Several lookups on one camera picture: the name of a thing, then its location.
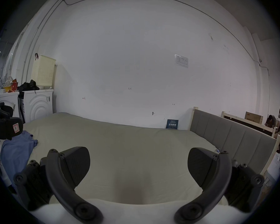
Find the beige mattress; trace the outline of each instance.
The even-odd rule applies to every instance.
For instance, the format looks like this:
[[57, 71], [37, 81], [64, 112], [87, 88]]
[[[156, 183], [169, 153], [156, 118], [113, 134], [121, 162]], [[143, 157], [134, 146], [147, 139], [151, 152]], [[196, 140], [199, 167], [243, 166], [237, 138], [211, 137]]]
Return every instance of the beige mattress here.
[[[37, 162], [49, 149], [59, 152], [84, 146], [90, 169], [76, 193], [84, 199], [127, 204], [193, 200], [202, 189], [191, 177], [187, 158], [191, 148], [216, 148], [187, 130], [141, 128], [93, 121], [56, 113], [24, 124], [38, 140], [30, 160]], [[58, 202], [55, 198], [50, 203]]]

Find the washing machine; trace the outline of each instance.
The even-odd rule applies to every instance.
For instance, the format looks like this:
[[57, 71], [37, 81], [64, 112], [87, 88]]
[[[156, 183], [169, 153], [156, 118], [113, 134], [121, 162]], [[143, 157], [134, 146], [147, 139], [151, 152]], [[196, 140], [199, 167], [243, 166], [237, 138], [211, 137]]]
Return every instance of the washing machine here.
[[0, 93], [0, 102], [4, 102], [4, 105], [10, 106], [13, 109], [12, 117], [20, 117], [18, 95], [19, 92]]
[[24, 91], [19, 98], [20, 112], [25, 123], [53, 114], [52, 95], [54, 90]]

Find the plastic basket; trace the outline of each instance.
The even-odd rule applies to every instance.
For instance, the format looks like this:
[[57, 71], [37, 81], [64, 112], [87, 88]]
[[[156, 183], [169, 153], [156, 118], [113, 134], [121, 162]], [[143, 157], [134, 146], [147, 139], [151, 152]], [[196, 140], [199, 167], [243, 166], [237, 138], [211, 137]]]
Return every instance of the plastic basket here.
[[56, 60], [47, 56], [35, 54], [31, 79], [37, 86], [52, 86], [54, 66]]

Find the label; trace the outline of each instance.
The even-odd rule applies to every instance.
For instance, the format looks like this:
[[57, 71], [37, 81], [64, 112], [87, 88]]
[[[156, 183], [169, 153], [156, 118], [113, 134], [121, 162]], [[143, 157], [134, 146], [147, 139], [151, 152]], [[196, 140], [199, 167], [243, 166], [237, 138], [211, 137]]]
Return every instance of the label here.
[[188, 68], [188, 58], [183, 57], [183, 56], [179, 56], [179, 55], [175, 55], [175, 65], [179, 65], [179, 66], [183, 66]]
[[168, 119], [166, 129], [177, 129], [178, 119]]
[[12, 107], [13, 111], [15, 111], [15, 104], [13, 102], [11, 102], [11, 107]]
[[20, 129], [19, 129], [19, 123], [14, 124], [12, 127], [13, 127], [13, 131], [14, 131], [15, 133], [17, 133], [17, 132], [20, 131]]

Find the gray headboard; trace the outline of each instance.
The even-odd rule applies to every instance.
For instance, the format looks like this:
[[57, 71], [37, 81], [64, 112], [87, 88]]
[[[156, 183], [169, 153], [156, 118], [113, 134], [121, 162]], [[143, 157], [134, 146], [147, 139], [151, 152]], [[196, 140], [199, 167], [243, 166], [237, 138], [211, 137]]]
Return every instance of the gray headboard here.
[[246, 163], [263, 174], [277, 150], [276, 139], [234, 121], [193, 110], [190, 131], [205, 138], [220, 151], [227, 151], [238, 164]]

